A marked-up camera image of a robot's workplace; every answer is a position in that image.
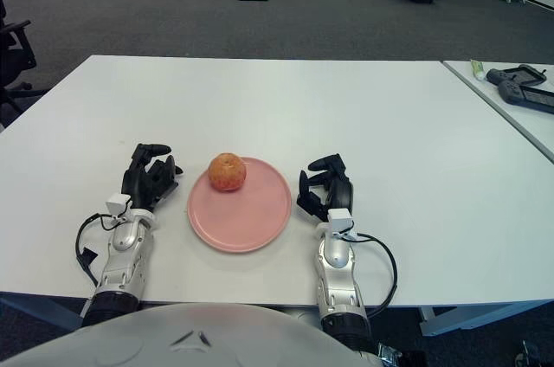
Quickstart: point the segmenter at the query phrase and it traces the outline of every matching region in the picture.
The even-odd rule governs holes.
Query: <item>round plate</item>
[[[244,185],[221,192],[205,171],[189,195],[187,211],[196,234],[225,252],[250,252],[277,237],[291,215],[291,191],[285,178],[270,164],[243,158]]]

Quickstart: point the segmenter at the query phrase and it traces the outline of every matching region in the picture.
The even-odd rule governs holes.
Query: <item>apple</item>
[[[216,190],[238,190],[246,179],[246,165],[234,153],[220,153],[209,163],[208,178]]]

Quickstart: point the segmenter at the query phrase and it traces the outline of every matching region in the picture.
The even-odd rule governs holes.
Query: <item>black chair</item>
[[[0,87],[0,123],[2,123],[1,115],[4,103],[21,114],[23,109],[17,105],[14,99],[42,96],[48,90],[31,90],[33,87],[25,82],[10,89],[6,88],[16,80],[22,71],[36,67],[36,60],[33,49],[27,40],[27,36],[25,36],[25,27],[31,24],[31,21],[5,24],[3,19],[6,17],[6,9],[3,6],[3,0],[0,0],[0,16],[0,81],[2,82]],[[14,48],[17,45],[15,38],[19,41],[20,48]]]

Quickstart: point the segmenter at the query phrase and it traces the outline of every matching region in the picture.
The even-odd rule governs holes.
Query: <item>cable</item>
[[[389,259],[390,259],[390,264],[392,265],[392,275],[393,275],[392,287],[390,288],[389,294],[387,295],[387,297],[385,298],[383,303],[380,306],[378,306],[377,308],[375,308],[374,310],[367,313],[367,318],[369,319],[369,318],[375,317],[376,315],[378,315],[379,313],[384,311],[387,308],[387,306],[389,306],[389,303],[392,301],[392,297],[395,295],[396,288],[398,287],[398,285],[397,285],[398,284],[398,270],[396,268],[395,256],[393,256],[392,252],[390,251],[390,249],[387,247],[386,244],[384,244],[382,241],[380,241],[376,237],[373,237],[372,235],[366,235],[364,233],[358,233],[358,235],[360,237],[364,237],[365,240],[348,240],[348,239],[345,239],[345,238],[342,238],[342,240],[347,241],[349,243],[366,243],[366,242],[369,242],[369,241],[374,241],[379,246],[381,246],[384,249],[385,252],[387,252],[387,255],[389,256]]]
[[[90,278],[90,280],[94,283],[95,286],[98,285],[98,281],[94,277],[93,273],[90,271],[90,267],[88,266],[88,264],[90,264],[90,262],[86,261],[86,258],[85,258],[85,255],[84,255],[85,251],[83,251],[83,253],[81,253],[80,250],[79,250],[79,240],[81,239],[81,235],[82,235],[83,230],[85,229],[85,227],[88,226],[88,224],[90,224],[91,222],[93,222],[95,220],[98,220],[99,218],[102,218],[102,216],[107,216],[107,215],[106,214],[102,215],[102,214],[96,213],[96,214],[93,214],[90,217],[88,217],[81,224],[81,226],[79,227],[79,231],[77,232],[77,238],[75,239],[75,255],[77,257],[77,261],[79,262],[79,265],[81,266],[81,269],[83,269],[83,272],[85,272],[85,274],[87,274],[87,276]]]
[[[119,214],[118,217],[124,215],[126,212],[127,212],[127,207],[129,205],[129,201],[126,202],[126,207],[125,207],[125,210],[123,211],[123,213]],[[94,286],[98,286],[98,281],[96,280],[96,278],[94,277],[93,273],[91,272],[90,270],[90,263],[92,262],[92,259],[94,257],[96,257],[96,254],[94,254],[94,257],[92,259],[90,259],[90,253],[94,253],[92,252],[91,250],[88,250],[87,248],[85,248],[83,250],[83,253],[81,253],[80,251],[80,248],[79,248],[79,242],[81,240],[81,235],[83,233],[83,230],[91,223],[91,222],[94,222],[95,220],[98,220],[100,219],[100,225],[102,226],[102,228],[105,230],[105,231],[112,231],[113,229],[115,229],[116,227],[119,227],[121,224],[125,224],[126,222],[117,222],[115,223],[112,227],[106,227],[106,225],[104,224],[104,217],[110,217],[112,218],[113,216],[109,215],[109,214],[99,214],[99,213],[96,213],[96,214],[93,214],[92,216],[88,217],[82,224],[81,226],[79,227],[79,231],[77,232],[77,238],[75,239],[75,255],[77,257],[77,261],[79,262],[79,265],[81,266],[81,269],[83,269],[83,272],[85,272],[85,274],[87,274],[87,276],[90,278],[90,280],[93,282]]]

